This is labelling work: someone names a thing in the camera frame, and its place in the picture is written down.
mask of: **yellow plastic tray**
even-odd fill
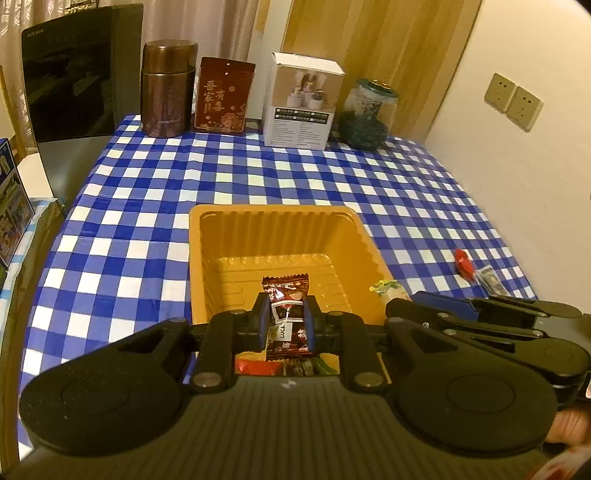
[[[197,205],[189,219],[193,323],[224,310],[249,310],[265,276],[307,273],[323,312],[384,322],[369,286],[391,279],[356,213],[347,207]]]

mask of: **white wall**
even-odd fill
[[[484,102],[495,72],[544,102],[531,132]],[[574,0],[483,0],[426,145],[538,296],[591,312],[591,16]]]
[[[274,51],[281,51],[292,3],[293,0],[269,0],[265,30],[263,32],[257,31],[256,28],[252,30],[248,61],[256,63],[256,68],[246,108],[248,118],[262,118],[262,106],[271,74],[271,54]]]
[[[25,187],[29,198],[53,197],[39,153],[27,155],[21,160],[17,169],[21,175],[22,186]]]

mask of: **product label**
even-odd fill
[[[265,144],[324,150],[332,118],[332,113],[274,107],[265,127]]]
[[[276,108],[275,119],[326,125],[329,121],[329,114],[322,112],[311,112],[309,110],[292,110],[290,108]]]
[[[276,324],[285,319],[290,322],[303,322],[304,302],[297,300],[275,301],[271,304],[271,313]]]
[[[269,339],[272,342],[291,342],[291,332],[293,324],[291,322],[281,322],[273,325],[269,329]]]

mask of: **finger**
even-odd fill
[[[546,442],[581,445],[591,436],[591,416],[587,410],[570,408],[558,412]]]

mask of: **wooden door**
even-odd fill
[[[393,135],[423,142],[452,81],[481,0],[293,0],[282,51],[337,61],[344,102],[355,80],[400,95]]]

